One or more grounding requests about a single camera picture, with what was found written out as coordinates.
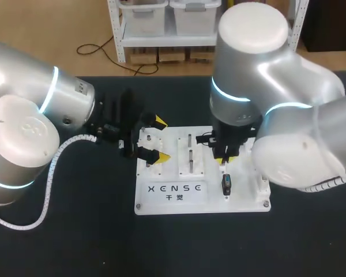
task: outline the white plastic box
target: white plastic box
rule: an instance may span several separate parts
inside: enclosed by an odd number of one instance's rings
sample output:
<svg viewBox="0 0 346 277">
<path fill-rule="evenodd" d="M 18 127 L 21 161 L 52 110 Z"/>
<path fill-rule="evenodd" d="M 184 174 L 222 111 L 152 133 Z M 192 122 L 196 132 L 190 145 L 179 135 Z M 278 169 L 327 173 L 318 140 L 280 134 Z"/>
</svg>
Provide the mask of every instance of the white plastic box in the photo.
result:
<svg viewBox="0 0 346 277">
<path fill-rule="evenodd" d="M 124 5 L 119 3 L 130 36 L 164 36 L 164 20 L 168 0 L 157 4 Z"/>
<path fill-rule="evenodd" d="M 210 36 L 215 33 L 221 0 L 170 0 L 178 36 Z"/>
</svg>

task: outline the robotic arm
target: robotic arm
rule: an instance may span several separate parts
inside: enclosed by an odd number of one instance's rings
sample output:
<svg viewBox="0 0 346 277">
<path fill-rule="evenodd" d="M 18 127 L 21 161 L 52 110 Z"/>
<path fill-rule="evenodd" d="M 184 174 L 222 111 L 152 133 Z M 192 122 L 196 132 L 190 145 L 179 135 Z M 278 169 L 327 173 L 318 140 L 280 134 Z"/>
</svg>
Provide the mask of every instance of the robotic arm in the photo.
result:
<svg viewBox="0 0 346 277">
<path fill-rule="evenodd" d="M 139 120 L 160 130 L 167 126 L 145 113 L 131 91 L 120 99 L 95 95 L 91 84 L 0 43 L 0 205 L 18 199 L 48 165 L 59 147 L 58 130 L 86 126 L 98 141 L 119 144 L 124 157 L 149 164 L 168 159 L 137 147 Z"/>
<path fill-rule="evenodd" d="M 215 158 L 228 162 L 256 136 L 253 162 L 270 181 L 306 188 L 346 181 L 346 97 L 341 80 L 287 45 L 276 9 L 243 3 L 219 24 L 210 94 Z"/>
</svg>

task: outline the white shelf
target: white shelf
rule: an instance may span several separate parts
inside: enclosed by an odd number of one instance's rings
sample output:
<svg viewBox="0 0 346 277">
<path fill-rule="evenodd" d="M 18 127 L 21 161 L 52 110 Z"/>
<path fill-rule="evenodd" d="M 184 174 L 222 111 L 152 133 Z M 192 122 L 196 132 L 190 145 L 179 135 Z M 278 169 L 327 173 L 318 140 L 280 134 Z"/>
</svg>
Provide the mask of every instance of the white shelf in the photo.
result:
<svg viewBox="0 0 346 277">
<path fill-rule="evenodd" d="M 177 36 L 174 12 L 170 8 L 167 8 L 165 36 L 154 38 L 132 37 L 128 34 L 125 21 L 123 20 L 122 25 L 119 23 L 118 2 L 119 0 L 108 0 L 118 62 L 126 62 L 124 47 L 215 46 L 216 44 L 216 34 L 212 36 Z M 292 4 L 291 9 L 293 10 L 295 7 L 296 14 L 291 16 L 295 19 L 295 22 L 288 43 L 290 48 L 296 51 L 309 0 L 290 0 L 290 2 Z M 222 6 L 218 8 L 217 23 L 223 13 L 222 9 Z"/>
<path fill-rule="evenodd" d="M 221 16 L 221 10 L 217 12 L 217 22 Z M 171 8 L 166 10 L 165 36 L 156 37 L 133 37 L 129 35 L 128 26 L 122 30 L 123 47 L 177 47 L 177 46 L 215 46 L 217 34 L 211 36 L 177 36 L 174 11 Z"/>
</svg>

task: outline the black tabletop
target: black tabletop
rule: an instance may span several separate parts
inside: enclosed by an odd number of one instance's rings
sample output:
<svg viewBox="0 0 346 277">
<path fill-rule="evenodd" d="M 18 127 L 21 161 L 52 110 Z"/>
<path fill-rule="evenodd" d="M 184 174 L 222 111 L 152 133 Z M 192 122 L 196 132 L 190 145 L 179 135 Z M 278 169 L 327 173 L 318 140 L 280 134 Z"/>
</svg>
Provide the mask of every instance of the black tabletop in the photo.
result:
<svg viewBox="0 0 346 277">
<path fill-rule="evenodd" d="M 170 126 L 210 124 L 209 77 L 84 80 L 99 92 L 134 89 Z M 0 276 L 346 276 L 346 185 L 313 194 L 273 185 L 268 213 L 137 216 L 135 174 L 115 147 L 72 144 L 43 224 L 0 225 Z M 0 217 L 34 222 L 46 175 Z"/>
</svg>

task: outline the mounting screw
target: mounting screw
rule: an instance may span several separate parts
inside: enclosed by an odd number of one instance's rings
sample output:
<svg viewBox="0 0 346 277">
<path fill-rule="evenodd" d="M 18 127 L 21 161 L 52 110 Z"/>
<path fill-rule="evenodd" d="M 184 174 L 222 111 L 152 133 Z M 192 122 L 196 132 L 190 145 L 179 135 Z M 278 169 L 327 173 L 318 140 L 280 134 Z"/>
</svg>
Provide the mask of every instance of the mounting screw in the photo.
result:
<svg viewBox="0 0 346 277">
<path fill-rule="evenodd" d="M 63 118 L 63 123 L 65 124 L 65 125 L 69 125 L 69 124 L 71 124 L 71 120 L 69 119 L 69 118 L 66 118 L 66 117 L 64 117 Z"/>
</svg>

